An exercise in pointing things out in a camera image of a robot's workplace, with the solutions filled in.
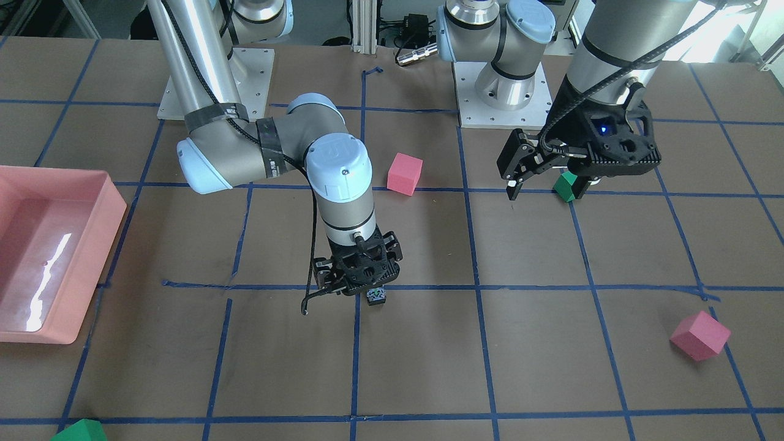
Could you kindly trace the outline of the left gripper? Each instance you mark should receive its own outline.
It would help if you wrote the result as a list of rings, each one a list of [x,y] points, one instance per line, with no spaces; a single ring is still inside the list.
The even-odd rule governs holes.
[[[568,160],[560,154],[541,153],[523,129],[513,129],[496,159],[510,201],[518,197],[524,181],[554,167],[567,165],[577,175],[575,199],[582,198],[598,178],[645,174],[658,167],[662,157],[652,115],[642,100],[645,87],[635,83],[630,92],[631,98],[623,104],[586,99],[551,129],[552,138],[571,151],[585,149],[586,158]]]

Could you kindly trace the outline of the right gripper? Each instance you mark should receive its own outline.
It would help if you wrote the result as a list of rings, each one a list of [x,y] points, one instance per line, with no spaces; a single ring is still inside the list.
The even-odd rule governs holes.
[[[402,250],[398,236],[393,232],[382,235],[375,230],[368,239],[358,238],[352,246],[343,246],[330,240],[331,257],[312,260],[316,295],[356,295],[386,293],[402,290],[392,283],[400,273]]]

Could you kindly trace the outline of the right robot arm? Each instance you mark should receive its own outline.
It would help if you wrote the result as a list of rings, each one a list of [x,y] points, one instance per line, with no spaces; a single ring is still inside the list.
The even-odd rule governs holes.
[[[177,145],[187,183],[199,194],[298,170],[321,213],[330,258],[313,258],[317,295],[364,294],[398,278],[402,252],[375,217],[365,145],[329,98],[304,93],[285,115],[261,118],[241,95],[235,45],[285,36],[289,1],[149,1],[188,137]]]

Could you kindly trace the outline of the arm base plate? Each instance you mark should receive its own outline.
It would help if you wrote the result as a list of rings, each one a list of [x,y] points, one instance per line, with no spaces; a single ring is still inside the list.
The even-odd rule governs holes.
[[[545,126],[552,99],[541,64],[522,80],[499,75],[488,62],[454,62],[453,73],[462,128],[538,131]]]
[[[182,66],[175,68],[168,79],[157,117],[182,122],[187,113],[209,106],[213,101],[198,82],[188,59],[180,56],[179,61]],[[238,97],[219,97],[219,101],[241,103],[250,122],[262,118],[267,107],[273,61],[271,48],[234,48],[228,67]]]

